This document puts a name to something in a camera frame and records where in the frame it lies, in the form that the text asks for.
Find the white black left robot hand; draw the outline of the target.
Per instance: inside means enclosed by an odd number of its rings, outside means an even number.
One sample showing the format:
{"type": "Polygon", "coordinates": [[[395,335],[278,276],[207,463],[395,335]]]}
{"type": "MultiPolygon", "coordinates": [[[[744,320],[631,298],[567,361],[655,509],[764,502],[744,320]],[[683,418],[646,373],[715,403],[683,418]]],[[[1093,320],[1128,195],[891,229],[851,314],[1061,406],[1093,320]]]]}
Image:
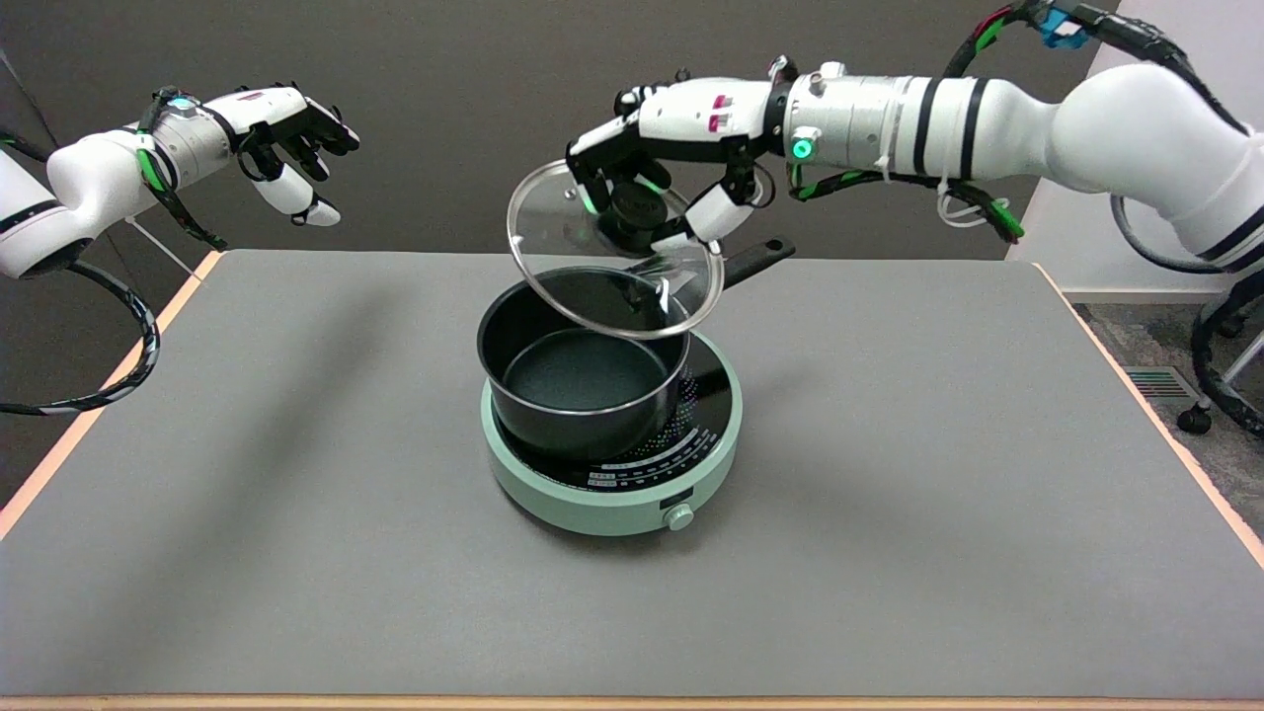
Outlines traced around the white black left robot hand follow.
{"type": "Polygon", "coordinates": [[[312,182],[330,178],[322,158],[360,149],[359,134],[336,108],[324,108],[293,83],[246,89],[201,105],[224,127],[241,175],[296,226],[330,228],[343,213],[312,182]]]}

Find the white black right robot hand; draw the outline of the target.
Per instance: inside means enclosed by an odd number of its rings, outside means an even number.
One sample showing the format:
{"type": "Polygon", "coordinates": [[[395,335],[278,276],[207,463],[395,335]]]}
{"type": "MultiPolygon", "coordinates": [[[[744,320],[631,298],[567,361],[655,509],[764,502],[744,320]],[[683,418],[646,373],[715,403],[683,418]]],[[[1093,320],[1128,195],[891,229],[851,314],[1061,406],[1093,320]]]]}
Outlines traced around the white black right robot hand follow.
{"type": "Polygon", "coordinates": [[[642,177],[669,189],[665,162],[722,164],[724,175],[683,216],[659,228],[656,239],[678,235],[712,243],[739,229],[755,213],[755,162],[784,156],[781,121],[786,87],[771,81],[700,77],[629,87],[616,97],[614,116],[578,135],[565,163],[595,214],[612,210],[612,189],[642,177]]]}

